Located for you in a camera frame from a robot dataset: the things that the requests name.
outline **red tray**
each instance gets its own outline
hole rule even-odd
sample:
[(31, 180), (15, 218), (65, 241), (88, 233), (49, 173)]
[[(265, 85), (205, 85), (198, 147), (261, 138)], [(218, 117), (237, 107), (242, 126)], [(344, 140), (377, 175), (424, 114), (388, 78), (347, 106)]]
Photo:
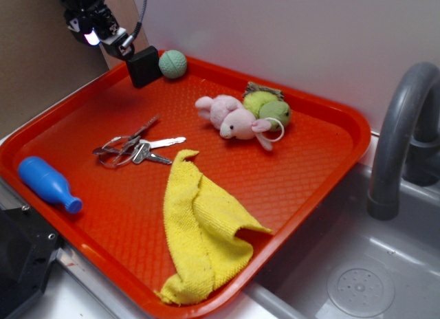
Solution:
[[(197, 115), (202, 96), (241, 98), (248, 81), (282, 89), (293, 109), (284, 138), (265, 151), (256, 139), (224, 140)], [(273, 233), (240, 231), (254, 246), (248, 266), (206, 301), (165, 305), (154, 294), (175, 273), (162, 207), (170, 166), (154, 162), (105, 168), (92, 149), (131, 134), (160, 114), (149, 140), (184, 136), (157, 148), (171, 159), (200, 151), (199, 170), (235, 196)], [(179, 80), (160, 78), (142, 89), (124, 65), (77, 91), (10, 136), (0, 147), (0, 175), (74, 247), (145, 312), (157, 318), (196, 318), (226, 304), (257, 273), (365, 152), (370, 127), (353, 109), (248, 75), (188, 58)], [(46, 160), (69, 180), (83, 209), (76, 215), (50, 206), (26, 187), (17, 167), (27, 156)]]

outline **tray rim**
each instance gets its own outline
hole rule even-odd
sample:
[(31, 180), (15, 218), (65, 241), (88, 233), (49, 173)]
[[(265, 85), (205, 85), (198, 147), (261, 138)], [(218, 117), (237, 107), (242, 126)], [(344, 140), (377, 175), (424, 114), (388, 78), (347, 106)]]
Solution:
[[(160, 302), (157, 296), (154, 298), (142, 297), (140, 294), (148, 293), (154, 295), (150, 289), (133, 276), (133, 281), (127, 282), (120, 274), (120, 270), (128, 272), (113, 257), (109, 258), (108, 253), (92, 240), (88, 240), (89, 245), (72, 243), (86, 258), (91, 261), (99, 270), (101, 270), (113, 283), (117, 286), (123, 285), (122, 290), (135, 303), (141, 307), (146, 313), (158, 318), (197, 318), (205, 316), (210, 312), (224, 306), (230, 302), (233, 297), (238, 294), (245, 284), (252, 279), (270, 258), (273, 253), (284, 243), (284, 241), (292, 235), (299, 225), (313, 212), (316, 207), (336, 186), (336, 184), (348, 173), (355, 165), (358, 159), (364, 154), (370, 144), (371, 129), (366, 119), (355, 109), (338, 102), (333, 102), (319, 96), (305, 93), (289, 87), (284, 87), (273, 82), (255, 78), (253, 76), (232, 71), (225, 67), (213, 65), (195, 58), (187, 57), (188, 73), (205, 78), (215, 79), (215, 82), (226, 87), (242, 91), (249, 81), (264, 84), (269, 87), (282, 89), (288, 96), (294, 96), (296, 101), (295, 110), (301, 113), (325, 120), (329, 123), (336, 124), (345, 129), (353, 140), (353, 149), (349, 155), (345, 157), (342, 163), (328, 175), (325, 181), (313, 192), (313, 195), (299, 207), (295, 215), (293, 215), (285, 225), (272, 236), (270, 250), (263, 249), (260, 253), (252, 258), (250, 263), (238, 274), (221, 292), (216, 293), (213, 297), (209, 297), (206, 301), (198, 305), (189, 305), (183, 307), (166, 306)], [(36, 195), (27, 189), (19, 180), (18, 174), (8, 167), (8, 162), (12, 163), (14, 149), (20, 149), (29, 142), (39, 132), (38, 130), (49, 128), (53, 123), (64, 117), (75, 108), (81, 106), (87, 100), (89, 95), (94, 91), (100, 91), (107, 88), (108, 85), (114, 85), (123, 78), (128, 77), (128, 71), (125, 64), (121, 63), (115, 69), (108, 71), (101, 77), (89, 83), (85, 87), (74, 92), (66, 99), (49, 108), (46, 112), (37, 116), (20, 129), (9, 136), (2, 145), (0, 145), (0, 176), (2, 176), (23, 198), (32, 199), (32, 203), (36, 206), (46, 206), (47, 204), (40, 200)], [(70, 236), (74, 231), (74, 225), (64, 220), (56, 214), (49, 214), (47, 210), (42, 210), (41, 214), (53, 225), (63, 228), (63, 236)], [(87, 235), (80, 236), (80, 239), (87, 238)]]

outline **gray sink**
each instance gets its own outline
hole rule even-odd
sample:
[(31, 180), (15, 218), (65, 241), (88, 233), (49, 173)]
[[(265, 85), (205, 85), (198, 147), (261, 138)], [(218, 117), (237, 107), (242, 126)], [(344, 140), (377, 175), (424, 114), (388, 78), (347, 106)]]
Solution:
[(357, 165), (246, 292), (267, 290), (286, 318), (440, 318), (439, 196), (403, 181), (399, 215), (379, 221), (370, 174)]

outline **drain strainer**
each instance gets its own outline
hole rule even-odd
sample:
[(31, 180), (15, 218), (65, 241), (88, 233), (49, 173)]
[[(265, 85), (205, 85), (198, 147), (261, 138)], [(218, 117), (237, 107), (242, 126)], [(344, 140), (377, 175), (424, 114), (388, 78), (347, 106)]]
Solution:
[(358, 318), (377, 316), (394, 300), (394, 284), (388, 274), (362, 261), (347, 262), (333, 270), (327, 290), (336, 307)]

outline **yellow towel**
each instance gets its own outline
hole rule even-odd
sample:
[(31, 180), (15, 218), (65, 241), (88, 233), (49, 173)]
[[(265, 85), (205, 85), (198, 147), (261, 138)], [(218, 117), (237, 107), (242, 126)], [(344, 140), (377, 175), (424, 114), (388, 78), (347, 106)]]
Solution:
[(166, 240), (177, 273), (156, 294), (168, 304), (199, 303), (248, 264), (253, 248), (235, 237), (239, 229), (271, 232), (186, 161), (198, 153), (177, 154), (165, 192)]

